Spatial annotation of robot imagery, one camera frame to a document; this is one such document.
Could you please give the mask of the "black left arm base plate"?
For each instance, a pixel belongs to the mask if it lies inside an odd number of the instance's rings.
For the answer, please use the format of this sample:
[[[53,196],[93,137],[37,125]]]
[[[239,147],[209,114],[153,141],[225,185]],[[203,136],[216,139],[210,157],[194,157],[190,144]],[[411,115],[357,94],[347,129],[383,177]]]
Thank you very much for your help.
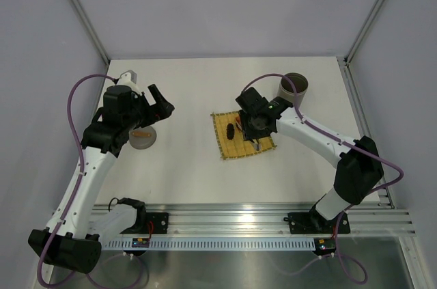
[[[137,216],[134,225],[121,234],[167,234],[169,214],[167,212],[147,212]]]

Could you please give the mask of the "stainless steel tongs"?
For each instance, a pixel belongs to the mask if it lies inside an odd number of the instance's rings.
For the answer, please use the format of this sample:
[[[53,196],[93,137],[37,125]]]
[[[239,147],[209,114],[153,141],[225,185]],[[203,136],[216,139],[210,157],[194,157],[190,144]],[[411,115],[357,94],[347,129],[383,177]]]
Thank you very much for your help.
[[[253,149],[257,152],[262,150],[262,145],[257,139],[255,141],[251,140],[251,145],[253,146]]]

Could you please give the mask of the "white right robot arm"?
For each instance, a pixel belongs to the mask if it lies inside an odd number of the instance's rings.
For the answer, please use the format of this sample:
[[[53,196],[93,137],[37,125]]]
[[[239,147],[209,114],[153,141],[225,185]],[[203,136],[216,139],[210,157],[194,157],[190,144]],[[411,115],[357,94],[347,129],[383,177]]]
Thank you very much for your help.
[[[359,205],[382,179],[378,150],[369,137],[353,139],[311,124],[291,102],[279,96],[267,100],[253,87],[244,90],[236,102],[245,141],[256,141],[272,133],[291,137],[336,170],[332,189],[310,211],[287,216],[292,233],[327,234],[338,230],[341,212]]]

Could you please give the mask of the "bamboo woven tray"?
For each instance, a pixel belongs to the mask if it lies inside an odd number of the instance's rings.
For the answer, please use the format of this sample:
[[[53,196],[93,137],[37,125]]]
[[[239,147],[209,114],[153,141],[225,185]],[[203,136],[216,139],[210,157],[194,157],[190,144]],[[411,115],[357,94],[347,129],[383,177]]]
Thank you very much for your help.
[[[250,141],[244,141],[242,131],[236,128],[236,117],[238,112],[212,113],[212,123],[216,142],[223,160],[227,159],[241,159],[249,156],[255,156],[269,150],[274,150],[277,145],[274,143],[271,136],[258,139],[262,145],[261,151],[255,151]],[[235,137],[233,140],[226,138],[226,127],[229,123],[235,126]]]

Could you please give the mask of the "black sea cucumber toy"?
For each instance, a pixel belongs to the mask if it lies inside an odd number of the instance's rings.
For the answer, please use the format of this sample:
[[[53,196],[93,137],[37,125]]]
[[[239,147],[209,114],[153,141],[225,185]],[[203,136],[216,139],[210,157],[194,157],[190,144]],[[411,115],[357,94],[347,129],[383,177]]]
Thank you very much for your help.
[[[235,126],[232,123],[229,123],[226,127],[226,138],[228,140],[233,140],[235,137]]]

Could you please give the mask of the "orange fried fish toy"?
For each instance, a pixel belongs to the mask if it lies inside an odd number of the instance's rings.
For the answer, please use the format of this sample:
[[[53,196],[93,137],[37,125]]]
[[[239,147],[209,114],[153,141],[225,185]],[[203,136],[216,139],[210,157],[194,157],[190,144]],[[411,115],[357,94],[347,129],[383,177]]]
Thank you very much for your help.
[[[235,121],[236,121],[236,128],[241,132],[242,131],[242,125],[241,125],[240,117],[239,116],[236,117]]]

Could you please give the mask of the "grey metal lunch canister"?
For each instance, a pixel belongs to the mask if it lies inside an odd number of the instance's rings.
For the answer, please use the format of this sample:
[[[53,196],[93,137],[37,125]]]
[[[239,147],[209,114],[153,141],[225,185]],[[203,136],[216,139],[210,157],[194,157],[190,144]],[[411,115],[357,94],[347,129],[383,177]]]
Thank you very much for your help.
[[[295,72],[287,73],[280,81],[277,96],[300,108],[308,86],[309,82],[302,74]]]

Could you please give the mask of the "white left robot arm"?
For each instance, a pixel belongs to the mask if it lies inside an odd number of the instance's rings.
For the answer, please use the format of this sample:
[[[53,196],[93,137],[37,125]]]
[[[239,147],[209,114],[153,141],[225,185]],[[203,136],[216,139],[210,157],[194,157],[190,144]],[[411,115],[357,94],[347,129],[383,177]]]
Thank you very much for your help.
[[[122,198],[101,220],[89,222],[104,179],[130,131],[167,119],[174,110],[155,85],[148,89],[153,105],[127,84],[107,88],[103,106],[83,133],[76,172],[57,211],[44,229],[29,235],[29,246],[40,261],[88,274],[97,265],[102,247],[116,236],[157,230],[145,203],[132,198]]]

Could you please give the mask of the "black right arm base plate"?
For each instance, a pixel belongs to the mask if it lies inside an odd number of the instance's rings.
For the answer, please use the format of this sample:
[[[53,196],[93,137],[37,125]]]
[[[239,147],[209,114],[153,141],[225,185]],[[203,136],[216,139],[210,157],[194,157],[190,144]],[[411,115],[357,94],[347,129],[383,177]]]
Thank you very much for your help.
[[[290,234],[349,234],[351,232],[347,215],[341,217],[339,225],[337,219],[327,221],[323,217],[311,212],[289,212],[283,221],[290,229]]]

